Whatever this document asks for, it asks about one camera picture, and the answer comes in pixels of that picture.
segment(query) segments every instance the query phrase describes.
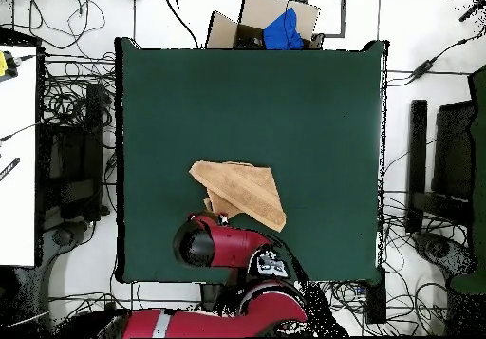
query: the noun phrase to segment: yellow object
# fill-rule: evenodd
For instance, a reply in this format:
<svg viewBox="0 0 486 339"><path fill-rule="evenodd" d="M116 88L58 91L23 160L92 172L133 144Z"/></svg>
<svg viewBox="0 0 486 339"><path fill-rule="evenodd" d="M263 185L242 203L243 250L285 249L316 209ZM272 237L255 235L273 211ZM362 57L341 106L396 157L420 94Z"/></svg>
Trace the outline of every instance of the yellow object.
<svg viewBox="0 0 486 339"><path fill-rule="evenodd" d="M5 59L5 55L2 51L0 51L0 76L5 75L7 68L7 60Z"/></svg>

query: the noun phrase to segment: black device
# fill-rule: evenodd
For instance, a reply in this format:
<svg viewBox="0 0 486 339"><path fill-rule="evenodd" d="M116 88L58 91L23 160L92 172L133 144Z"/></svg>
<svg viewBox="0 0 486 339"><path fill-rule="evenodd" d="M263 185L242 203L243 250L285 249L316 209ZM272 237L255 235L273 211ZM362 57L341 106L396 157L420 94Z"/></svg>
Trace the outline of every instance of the black device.
<svg viewBox="0 0 486 339"><path fill-rule="evenodd" d="M414 100L410 106L410 131L408 134L408 168L407 191L425 191L425 159L427 147L427 101ZM405 231L419 231L423 211L413 208L413 196L405 197Z"/></svg>
<svg viewBox="0 0 486 339"><path fill-rule="evenodd" d="M474 142L469 130L475 115L471 101L440 107L432 191L445 196L471 199Z"/></svg>
<svg viewBox="0 0 486 339"><path fill-rule="evenodd" d="M380 281L376 285L366 285L366 305L364 317L367 324L386 323L386 272L384 268L380 272Z"/></svg>
<svg viewBox="0 0 486 339"><path fill-rule="evenodd" d="M103 111L109 104L103 85L86 87L85 116L79 126L47 125L40 140L41 157L51 165L44 169L46 210L60 206L61 218L83 216L98 221L102 213ZM59 166L52 177L51 166Z"/></svg>
<svg viewBox="0 0 486 339"><path fill-rule="evenodd" d="M474 120L470 101L442 106L437 120L437 138L426 141L425 101L413 101L410 112L410 139L405 202L405 231L421 230L424 212L470 227L473 168L470 126ZM432 192L425 192L426 147L436 142Z"/></svg>

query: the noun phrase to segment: white desk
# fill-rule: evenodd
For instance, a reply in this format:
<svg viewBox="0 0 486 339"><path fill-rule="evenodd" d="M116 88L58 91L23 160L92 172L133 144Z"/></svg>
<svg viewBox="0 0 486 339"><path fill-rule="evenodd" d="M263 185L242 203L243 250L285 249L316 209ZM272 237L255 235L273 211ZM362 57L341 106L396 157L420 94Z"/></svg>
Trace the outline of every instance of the white desk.
<svg viewBox="0 0 486 339"><path fill-rule="evenodd" d="M0 46L14 57L35 54L35 47ZM35 123L36 60L0 82L0 138ZM0 181L0 265L33 266L35 248L35 127L0 147L0 172L15 158L19 164Z"/></svg>

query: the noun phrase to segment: black border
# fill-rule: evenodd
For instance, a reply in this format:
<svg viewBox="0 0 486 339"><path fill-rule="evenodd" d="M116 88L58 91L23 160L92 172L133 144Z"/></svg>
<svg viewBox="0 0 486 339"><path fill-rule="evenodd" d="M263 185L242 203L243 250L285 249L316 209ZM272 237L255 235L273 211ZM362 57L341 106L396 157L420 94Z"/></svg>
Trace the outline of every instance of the black border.
<svg viewBox="0 0 486 339"><path fill-rule="evenodd" d="M117 192L117 225L118 225L118 235L117 235L117 266L114 271L116 280L122 284L133 285L134 282L125 282L123 280L124 267L125 267L125 252L124 252L124 240L125 240L125 223L124 223L124 155L123 155L123 48L122 40L128 40L133 44L135 48L139 50L163 50L163 48L141 48L137 42L130 37L117 37L115 39L115 119L117 122L117 128L115 131L116 136L116 148L115 152L117 155L117 166L119 168L118 181L116 185ZM382 95L382 117L381 117L381 135L380 135L380 152L379 152L379 171L380 177L378 178L378 188L377 188L377 229L379 233L379 247L377 252L377 279L368 280L367 282L371 285L376 285L379 283L379 272L383 263L383 206L384 206L384 152L385 152L385 132L386 132L386 63L388 57L388 49L390 43L386 40L372 40L361 49L361 50L348 50L350 53L364 53L370 50L376 43L383 43L383 54L382 54L382 81L380 85L380 92ZM222 49L222 50L234 50L233 48L212 48L212 49ZM153 281L142 281L142 282L160 282L158 280ZM189 283L181 281L164 281L167 283Z"/></svg>
<svg viewBox="0 0 486 339"><path fill-rule="evenodd" d="M45 59L46 50L41 47L42 40L28 36L9 28L0 27L0 45L13 47L36 47L36 83L35 83L35 122L41 121L41 113L44 111L44 91L45 91ZM39 161L39 141L41 136L41 127L35 127L35 174L34 174L34 266L26 267L24 265L10 264L7 267L34 268L42 264L43 250L43 230L45 218L44 189L41 187L41 169Z"/></svg>

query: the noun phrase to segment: cardboard box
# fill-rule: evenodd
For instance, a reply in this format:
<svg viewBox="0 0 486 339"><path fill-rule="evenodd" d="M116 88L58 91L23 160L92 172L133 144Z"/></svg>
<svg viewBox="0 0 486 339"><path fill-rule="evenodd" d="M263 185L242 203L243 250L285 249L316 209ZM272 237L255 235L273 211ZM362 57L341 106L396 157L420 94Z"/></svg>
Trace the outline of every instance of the cardboard box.
<svg viewBox="0 0 486 339"><path fill-rule="evenodd" d="M243 0L237 23L214 11L206 48L235 48L238 40L250 37L263 40L263 30L290 8L297 16L296 30L302 37L304 49L309 48L319 9L288 0Z"/></svg>

